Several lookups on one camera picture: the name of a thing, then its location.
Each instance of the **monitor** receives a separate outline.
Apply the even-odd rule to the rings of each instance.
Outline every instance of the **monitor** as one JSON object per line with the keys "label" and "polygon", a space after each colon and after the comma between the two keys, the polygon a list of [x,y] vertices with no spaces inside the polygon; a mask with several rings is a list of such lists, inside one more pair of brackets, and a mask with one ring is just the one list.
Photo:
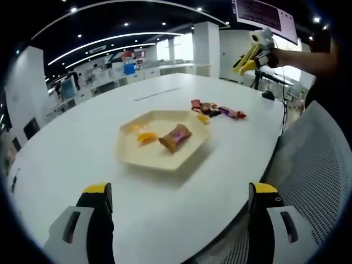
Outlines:
{"label": "monitor", "polygon": [[284,10],[257,0],[232,0],[232,7],[237,22],[259,28],[269,27],[274,34],[297,45],[295,21]]}

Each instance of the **robotic arm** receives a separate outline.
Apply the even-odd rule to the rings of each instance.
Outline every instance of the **robotic arm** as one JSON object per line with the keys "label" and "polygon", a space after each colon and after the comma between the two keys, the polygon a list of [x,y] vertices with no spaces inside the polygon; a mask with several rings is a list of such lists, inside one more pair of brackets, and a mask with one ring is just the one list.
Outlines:
{"label": "robotic arm", "polygon": [[250,31],[252,47],[247,54],[242,55],[233,65],[234,72],[243,75],[247,70],[255,70],[268,65],[277,67],[278,59],[271,53],[275,49],[273,33],[267,27],[263,30]]}

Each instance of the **wooden tray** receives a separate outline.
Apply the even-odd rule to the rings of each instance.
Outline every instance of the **wooden tray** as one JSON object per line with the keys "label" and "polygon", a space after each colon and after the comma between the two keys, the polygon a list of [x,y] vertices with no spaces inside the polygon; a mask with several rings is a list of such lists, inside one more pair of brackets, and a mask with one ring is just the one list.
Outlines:
{"label": "wooden tray", "polygon": [[[148,130],[161,138],[172,131],[177,124],[184,124],[192,132],[174,154],[160,142],[154,141],[140,146],[136,132],[131,128],[148,125]],[[208,128],[191,111],[150,111],[120,127],[117,156],[121,162],[137,166],[174,171],[178,169],[208,138]]]}

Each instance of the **white table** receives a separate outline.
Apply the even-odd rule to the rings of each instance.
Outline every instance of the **white table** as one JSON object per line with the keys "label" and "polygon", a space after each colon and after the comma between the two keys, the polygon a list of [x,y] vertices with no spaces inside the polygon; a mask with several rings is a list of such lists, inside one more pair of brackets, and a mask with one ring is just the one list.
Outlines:
{"label": "white table", "polygon": [[[178,88],[141,101],[135,97]],[[221,115],[190,167],[168,175],[117,162],[117,131],[152,109],[190,109],[200,99],[241,110],[247,120]],[[40,130],[18,153],[13,200],[34,241],[74,206],[90,184],[112,183],[116,263],[180,264],[211,242],[248,199],[280,135],[283,105],[248,87],[188,74],[148,79],[82,103]]]}

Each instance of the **cable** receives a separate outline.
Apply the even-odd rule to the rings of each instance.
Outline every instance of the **cable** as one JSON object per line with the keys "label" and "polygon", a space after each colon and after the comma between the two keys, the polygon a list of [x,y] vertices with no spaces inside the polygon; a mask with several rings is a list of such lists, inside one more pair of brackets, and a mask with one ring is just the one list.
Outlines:
{"label": "cable", "polygon": [[[273,39],[276,48],[279,48],[277,45],[276,41]],[[282,75],[283,75],[283,83],[282,83],[282,104],[284,105],[284,115],[282,116],[282,129],[281,129],[281,134],[284,133],[285,128],[286,128],[286,123],[287,123],[287,117],[288,117],[288,110],[287,110],[287,104],[285,103],[285,71],[284,67],[282,67]]]}

